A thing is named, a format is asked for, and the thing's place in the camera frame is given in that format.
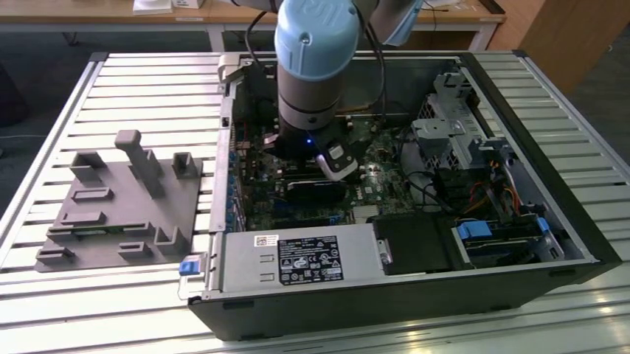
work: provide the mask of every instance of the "barcode sticker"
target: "barcode sticker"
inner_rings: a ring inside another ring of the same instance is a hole
[[[278,246],[278,235],[258,235],[254,238],[254,247]]]

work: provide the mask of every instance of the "power supply label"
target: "power supply label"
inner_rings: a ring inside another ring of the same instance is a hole
[[[337,236],[278,240],[278,255],[283,285],[343,280]]]

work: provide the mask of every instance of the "gray carpet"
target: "gray carpet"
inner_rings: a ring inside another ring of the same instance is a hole
[[[569,99],[630,163],[630,26]]]
[[[202,32],[82,33],[68,46],[58,33],[0,34],[0,63],[31,108],[22,123],[0,128],[0,136],[46,136],[94,52],[207,52]],[[271,50],[269,32],[254,38],[257,50]],[[227,50],[245,50],[242,39],[226,34]],[[570,99],[620,154],[630,161],[630,27],[606,53]],[[0,139],[0,214],[11,202],[43,138]]]

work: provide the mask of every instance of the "blue tab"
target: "blue tab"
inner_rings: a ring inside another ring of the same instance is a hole
[[[468,238],[493,236],[489,223],[485,221],[466,221],[458,226],[457,231],[462,240],[466,240]]]
[[[548,220],[545,218],[536,219],[536,223],[538,224],[544,234],[550,231],[550,225],[548,224]]]
[[[186,260],[179,263],[179,275],[186,277],[189,275],[199,274],[199,261],[198,260]]]
[[[460,238],[466,240],[472,235],[469,234],[469,230],[466,229],[466,225],[460,225],[457,227],[457,233],[460,234]]]

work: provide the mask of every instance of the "sticker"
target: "sticker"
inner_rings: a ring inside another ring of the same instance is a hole
[[[343,280],[337,236],[278,240],[279,282],[283,285]]]
[[[278,235],[258,235],[254,238],[254,247],[278,245]]]
[[[177,21],[187,21],[187,22],[202,22],[205,20],[203,17],[177,17]]]

